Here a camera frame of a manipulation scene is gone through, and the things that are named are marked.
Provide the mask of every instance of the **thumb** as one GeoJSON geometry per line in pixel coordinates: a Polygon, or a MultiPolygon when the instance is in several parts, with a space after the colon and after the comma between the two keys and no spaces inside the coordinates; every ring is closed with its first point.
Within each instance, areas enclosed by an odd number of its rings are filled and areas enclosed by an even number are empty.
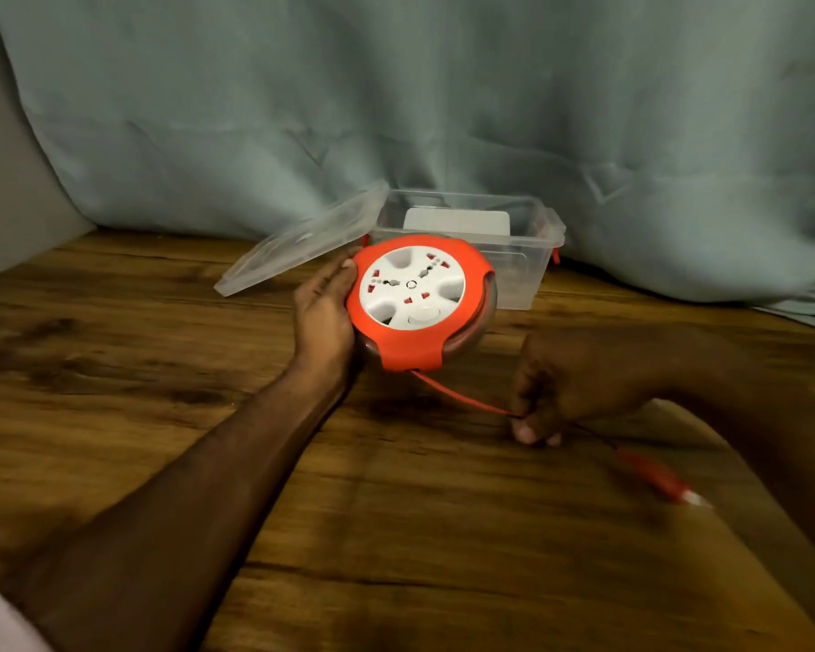
{"type": "Polygon", "coordinates": [[[547,440],[549,446],[561,445],[561,433],[567,427],[567,420],[554,403],[539,407],[519,421],[513,421],[513,436],[526,445],[547,440]]]}
{"type": "Polygon", "coordinates": [[[355,282],[356,263],[352,258],[346,258],[338,272],[326,284],[326,294],[337,300],[338,304],[343,304],[355,282]]]}

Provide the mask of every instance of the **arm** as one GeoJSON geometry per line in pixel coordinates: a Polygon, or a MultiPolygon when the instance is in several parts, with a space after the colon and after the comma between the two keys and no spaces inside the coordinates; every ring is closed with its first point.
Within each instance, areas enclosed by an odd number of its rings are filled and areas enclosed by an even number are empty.
{"type": "Polygon", "coordinates": [[[61,652],[184,649],[279,483],[347,383],[346,255],[296,292],[272,384],[118,504],[0,583],[61,652]]]}
{"type": "Polygon", "coordinates": [[[682,405],[738,451],[815,545],[815,394],[739,348],[673,327],[562,328],[523,347],[511,406],[519,441],[652,398],[682,405]]]}

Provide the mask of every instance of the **transparent lid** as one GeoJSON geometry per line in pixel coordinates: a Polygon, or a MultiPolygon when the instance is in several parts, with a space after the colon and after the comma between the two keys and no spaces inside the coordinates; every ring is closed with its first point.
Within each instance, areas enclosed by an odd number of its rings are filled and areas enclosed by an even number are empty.
{"type": "Polygon", "coordinates": [[[376,182],[361,194],[261,241],[223,274],[215,290],[224,297],[234,295],[361,238],[374,228],[388,196],[389,185],[376,182]]]}

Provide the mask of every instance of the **forearm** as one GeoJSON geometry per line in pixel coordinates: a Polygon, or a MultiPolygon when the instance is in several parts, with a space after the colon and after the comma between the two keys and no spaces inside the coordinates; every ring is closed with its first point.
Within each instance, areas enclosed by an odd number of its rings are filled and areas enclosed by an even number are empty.
{"type": "Polygon", "coordinates": [[[288,371],[0,591],[61,652],[184,649],[340,392],[288,371]]]}
{"type": "Polygon", "coordinates": [[[673,399],[739,452],[815,545],[815,393],[736,359],[690,374],[673,399]]]}

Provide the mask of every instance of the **pink sleeve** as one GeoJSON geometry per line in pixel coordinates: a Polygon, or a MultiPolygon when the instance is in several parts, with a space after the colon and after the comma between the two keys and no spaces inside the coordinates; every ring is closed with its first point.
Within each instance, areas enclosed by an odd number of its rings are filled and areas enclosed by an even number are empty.
{"type": "Polygon", "coordinates": [[[51,652],[34,626],[1,596],[0,652],[51,652]]]}

